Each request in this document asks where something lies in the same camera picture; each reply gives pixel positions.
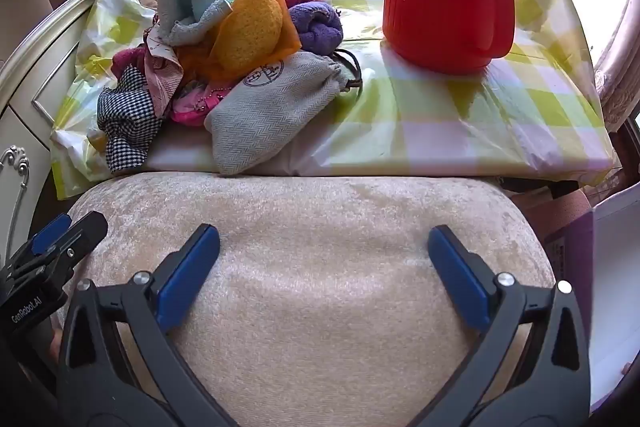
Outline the black white houndstooth cloth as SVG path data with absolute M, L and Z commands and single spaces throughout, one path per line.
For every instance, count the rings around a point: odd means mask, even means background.
M 163 118 L 155 115 L 145 77 L 136 66 L 124 69 L 114 89 L 102 90 L 96 124 L 106 135 L 105 160 L 111 173 L 143 166 Z

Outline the pink beaded pouch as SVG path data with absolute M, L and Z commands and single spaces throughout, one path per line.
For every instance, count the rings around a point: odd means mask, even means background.
M 201 127 L 208 113 L 231 91 L 230 88 L 214 88 L 209 84 L 192 81 L 172 101 L 169 116 L 176 124 Z

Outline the red print white scarf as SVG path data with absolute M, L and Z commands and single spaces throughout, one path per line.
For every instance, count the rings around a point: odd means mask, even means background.
M 160 38 L 159 21 L 158 15 L 155 15 L 152 26 L 144 33 L 144 75 L 154 114 L 164 118 L 167 106 L 182 81 L 183 68 L 174 49 Z

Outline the grey herringbone drawstring pouch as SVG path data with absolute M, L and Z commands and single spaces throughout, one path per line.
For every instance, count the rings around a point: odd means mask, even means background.
M 273 158 L 334 98 L 361 88 L 360 64 L 343 49 L 257 67 L 205 118 L 215 170 L 234 176 Z

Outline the light blue towel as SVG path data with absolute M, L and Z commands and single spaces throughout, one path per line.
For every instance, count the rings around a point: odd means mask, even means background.
M 232 0 L 157 0 L 158 35 L 168 46 L 192 46 L 232 12 Z

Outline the orange mesh bag with sponge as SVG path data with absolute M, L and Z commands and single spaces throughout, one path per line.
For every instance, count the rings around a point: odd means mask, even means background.
M 285 0 L 234 0 L 232 11 L 192 46 L 175 51 L 182 82 L 231 87 L 259 66 L 302 48 Z

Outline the purple towel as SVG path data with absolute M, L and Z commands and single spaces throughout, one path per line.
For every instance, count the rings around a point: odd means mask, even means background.
M 340 14 L 321 1 L 299 3 L 288 10 L 304 51 L 330 55 L 343 41 Z

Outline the purple white storage box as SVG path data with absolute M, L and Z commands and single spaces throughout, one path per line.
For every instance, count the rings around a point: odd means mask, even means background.
M 542 241 L 574 289 L 589 343 L 591 408 L 622 387 L 639 356 L 639 187 L 577 210 Z

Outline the cream carved cabinet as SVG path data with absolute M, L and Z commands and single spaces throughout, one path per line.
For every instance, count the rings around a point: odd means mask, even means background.
M 29 236 L 50 172 L 54 116 L 75 78 L 75 56 L 94 0 L 67 0 L 1 69 L 1 260 Z

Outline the green checkered plastic tablecloth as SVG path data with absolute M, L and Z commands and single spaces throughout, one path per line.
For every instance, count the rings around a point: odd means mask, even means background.
M 283 176 L 506 176 L 600 183 L 618 165 L 587 41 L 572 0 L 515 0 L 510 53 L 475 76 L 416 68 L 384 41 L 383 0 L 331 0 L 344 47 L 363 73 L 264 166 Z M 138 0 L 96 0 L 79 40 L 75 80 L 52 131 L 62 199 L 110 173 L 91 146 L 96 101 L 113 87 L 113 55 L 140 43 L 153 13 Z

